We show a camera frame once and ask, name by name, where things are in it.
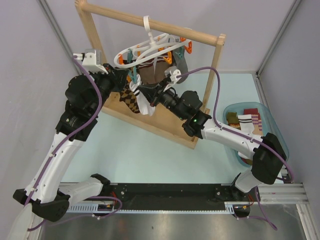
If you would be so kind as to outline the wooden drying rack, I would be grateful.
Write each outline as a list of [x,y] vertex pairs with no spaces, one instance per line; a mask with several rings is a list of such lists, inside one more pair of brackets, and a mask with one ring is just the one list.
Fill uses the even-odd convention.
[[[147,30],[155,30],[166,34],[171,34],[183,38],[184,40],[192,40],[215,48],[211,66],[216,68],[219,63],[220,55],[225,44],[226,35],[214,36],[207,33],[192,30],[190,28],[180,27],[177,25],[167,24],[161,21],[150,19],[148,24],[144,24],[141,16],[113,10],[110,8],[94,5],[85,0],[75,1],[75,7],[83,24],[87,37],[94,49],[103,50],[100,37],[98,35],[92,15],[100,15],[121,22],[146,27]],[[111,94],[110,98],[102,107],[102,111],[108,115],[116,117],[127,123],[145,129],[161,137],[167,138],[173,142],[194,149],[198,138],[190,137],[182,128],[182,121],[173,113],[169,112],[164,106],[158,105],[155,114],[146,116],[133,113],[123,103],[119,101],[118,93]]]

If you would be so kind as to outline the white plastic clip hanger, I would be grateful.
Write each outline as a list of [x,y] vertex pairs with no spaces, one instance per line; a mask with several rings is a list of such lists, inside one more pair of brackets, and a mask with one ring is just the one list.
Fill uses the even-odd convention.
[[173,35],[168,33],[163,33],[154,37],[150,27],[150,17],[148,15],[143,17],[143,25],[148,34],[148,40],[119,52],[118,54],[122,54],[125,64],[120,65],[118,63],[117,54],[113,60],[116,67],[129,69],[148,60],[166,56],[169,51],[171,51],[173,61],[173,50],[184,46],[184,44],[180,42],[180,38],[176,39]]

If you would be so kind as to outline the white sock black stripes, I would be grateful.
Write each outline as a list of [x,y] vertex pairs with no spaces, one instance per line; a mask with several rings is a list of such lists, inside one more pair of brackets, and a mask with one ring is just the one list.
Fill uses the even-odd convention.
[[239,120],[240,129],[247,134],[253,134],[254,125],[252,123],[252,114],[243,114],[238,115],[237,117]]

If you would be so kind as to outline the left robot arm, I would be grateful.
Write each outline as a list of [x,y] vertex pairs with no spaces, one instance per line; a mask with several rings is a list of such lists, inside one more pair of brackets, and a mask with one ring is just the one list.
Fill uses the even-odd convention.
[[65,91],[65,111],[55,128],[52,145],[35,178],[13,198],[22,205],[31,204],[32,213],[56,222],[67,209],[83,200],[110,196],[110,181],[95,173],[87,181],[60,188],[60,182],[77,151],[88,139],[98,122],[98,114],[111,93],[121,92],[128,70],[105,63],[100,72],[87,72],[73,77]]

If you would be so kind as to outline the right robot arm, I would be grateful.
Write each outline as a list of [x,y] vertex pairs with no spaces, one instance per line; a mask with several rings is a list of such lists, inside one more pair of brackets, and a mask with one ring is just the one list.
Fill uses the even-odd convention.
[[238,174],[231,184],[230,194],[235,200],[242,201],[260,184],[275,183],[287,158],[276,135],[245,133],[218,122],[200,109],[202,102],[196,91],[187,90],[178,96],[160,84],[137,89],[150,106],[161,104],[183,120],[182,128],[188,136],[223,144],[252,160],[250,169]]

